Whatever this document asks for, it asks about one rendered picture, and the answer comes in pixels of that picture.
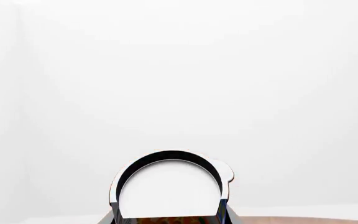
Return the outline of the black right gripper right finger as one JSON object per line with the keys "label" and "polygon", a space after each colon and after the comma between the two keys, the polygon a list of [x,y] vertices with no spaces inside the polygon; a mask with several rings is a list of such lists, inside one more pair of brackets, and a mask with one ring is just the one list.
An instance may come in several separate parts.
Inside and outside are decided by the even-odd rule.
{"label": "black right gripper right finger", "polygon": [[218,224],[240,224],[239,216],[227,203],[228,199],[221,199],[219,202],[216,212]]}

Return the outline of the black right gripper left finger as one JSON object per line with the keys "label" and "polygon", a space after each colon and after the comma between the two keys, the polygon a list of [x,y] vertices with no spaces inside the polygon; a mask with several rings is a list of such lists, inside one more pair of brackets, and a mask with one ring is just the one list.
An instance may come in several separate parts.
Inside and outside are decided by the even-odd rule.
{"label": "black right gripper left finger", "polygon": [[111,210],[99,221],[99,224],[127,224],[127,220],[122,217],[117,202],[110,203]]}

